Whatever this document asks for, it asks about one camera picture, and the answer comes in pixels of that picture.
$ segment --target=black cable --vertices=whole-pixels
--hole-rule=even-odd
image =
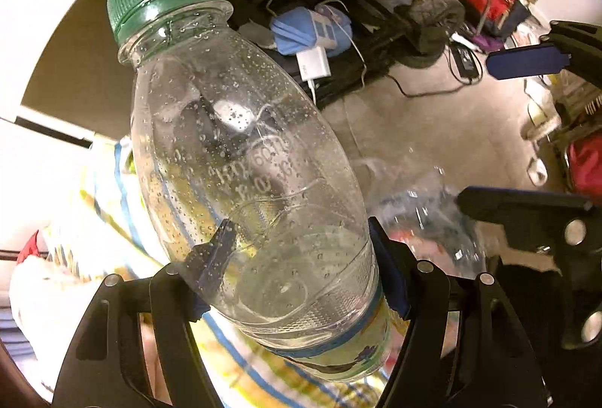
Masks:
[[[443,96],[446,94],[455,94],[456,92],[464,89],[465,87],[475,86],[475,85],[479,84],[481,82],[481,80],[483,80],[483,76],[484,76],[483,64],[481,63],[481,60],[479,60],[478,57],[474,54],[474,52],[471,49],[469,49],[469,50],[470,50],[473,61],[476,62],[476,64],[479,67],[480,75],[478,76],[478,78],[476,80],[473,81],[471,79],[468,82],[466,82],[465,80],[462,80],[460,77],[458,77],[454,73],[452,66],[451,66],[452,60],[451,60],[449,52],[448,52],[449,46],[447,47],[447,51],[445,53],[445,57],[447,58],[447,66],[449,67],[451,75],[454,77],[454,79],[456,79],[460,83],[460,85],[458,87],[455,87],[453,89],[445,89],[442,91],[432,91],[432,92],[428,92],[428,93],[408,94],[406,91],[403,90],[403,88],[401,87],[401,84],[395,77],[393,77],[391,74],[386,74],[386,77],[389,77],[393,82],[395,82],[399,91],[408,99],[412,99],[412,98],[416,98],[416,97]]]

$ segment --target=white charger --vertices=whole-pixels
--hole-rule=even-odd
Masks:
[[[308,50],[297,52],[297,63],[299,64],[301,80],[309,85],[314,104],[316,104],[314,80],[321,77],[330,77],[330,65],[328,64],[326,50],[323,46],[314,46]]]

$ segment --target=bottle neck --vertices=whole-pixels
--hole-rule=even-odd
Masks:
[[[231,4],[224,0],[203,1],[167,13],[146,25],[119,49],[119,62],[129,62],[137,69],[145,60],[171,46],[200,38],[216,27],[228,27],[231,13]]]

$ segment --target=plastic bottle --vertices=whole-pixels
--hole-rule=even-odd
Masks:
[[[330,380],[377,369],[388,308],[362,195],[295,82],[229,28],[225,0],[108,0],[135,75],[142,195],[191,288]]]

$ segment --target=beige floor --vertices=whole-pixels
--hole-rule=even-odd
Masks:
[[[445,57],[430,69],[397,65],[390,73],[406,93],[458,84]],[[366,162],[372,166],[377,162],[380,169],[405,182],[439,166],[446,183],[457,190],[469,185],[535,190],[526,172],[535,151],[521,137],[531,124],[528,100],[521,80],[498,81],[486,75],[478,86],[455,94],[407,99],[385,77],[336,101],[323,113],[349,156],[365,199],[374,192],[403,190],[380,185]],[[548,170],[546,189],[562,192],[553,162]],[[498,226],[483,226],[483,230],[488,246],[499,249],[505,263],[552,267],[549,258],[508,249]]]

